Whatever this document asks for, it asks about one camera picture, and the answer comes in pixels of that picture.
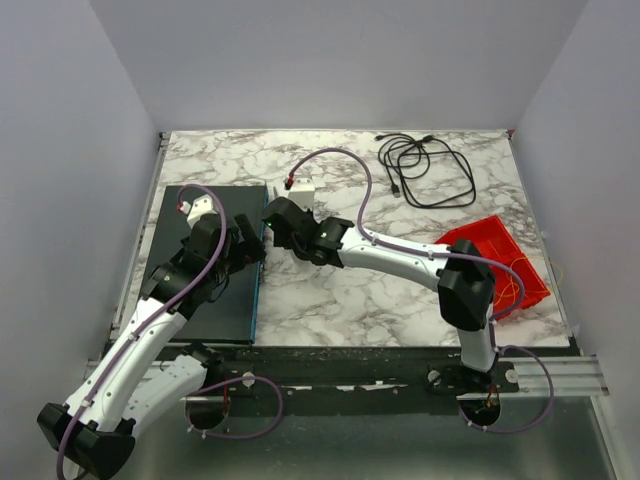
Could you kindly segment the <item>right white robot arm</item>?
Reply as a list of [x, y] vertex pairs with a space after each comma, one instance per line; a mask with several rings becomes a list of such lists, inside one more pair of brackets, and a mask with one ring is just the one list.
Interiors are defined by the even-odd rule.
[[495, 275], [468, 240], [450, 247], [419, 244], [360, 230], [328, 217], [320, 222], [292, 200], [268, 204], [263, 222], [274, 245], [316, 266], [371, 270], [415, 282], [438, 295], [441, 318], [456, 328], [464, 367], [487, 373], [496, 361], [490, 326]]

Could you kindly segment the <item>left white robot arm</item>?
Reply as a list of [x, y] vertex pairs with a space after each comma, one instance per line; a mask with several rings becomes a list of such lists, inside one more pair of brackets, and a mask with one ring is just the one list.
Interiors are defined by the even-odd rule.
[[179, 399], [212, 382], [229, 385], [221, 357], [190, 344], [151, 380], [145, 374], [167, 343], [212, 300], [231, 275], [261, 262], [266, 251], [243, 214], [190, 213], [190, 234], [158, 267], [110, 350], [63, 403], [48, 403], [37, 424], [57, 452], [56, 475], [74, 463], [79, 478], [111, 479], [130, 458], [141, 434]]

